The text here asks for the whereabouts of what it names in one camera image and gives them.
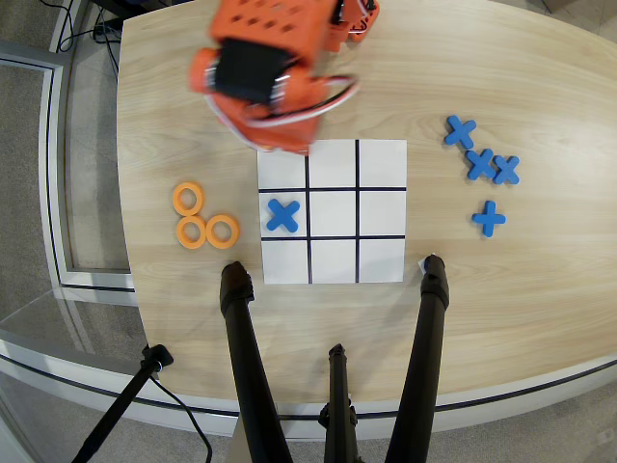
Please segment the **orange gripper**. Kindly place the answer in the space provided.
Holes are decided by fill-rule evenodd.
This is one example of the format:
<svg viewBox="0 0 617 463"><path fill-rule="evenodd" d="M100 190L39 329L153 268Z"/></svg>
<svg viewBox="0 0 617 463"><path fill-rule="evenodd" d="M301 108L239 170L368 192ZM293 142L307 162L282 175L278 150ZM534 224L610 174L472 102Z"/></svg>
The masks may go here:
<svg viewBox="0 0 617 463"><path fill-rule="evenodd" d="M308 71L285 71L262 103L223 93L215 86L215 73L207 71L204 94L218 120L248 147L306 154L316 138L324 79Z"/></svg>

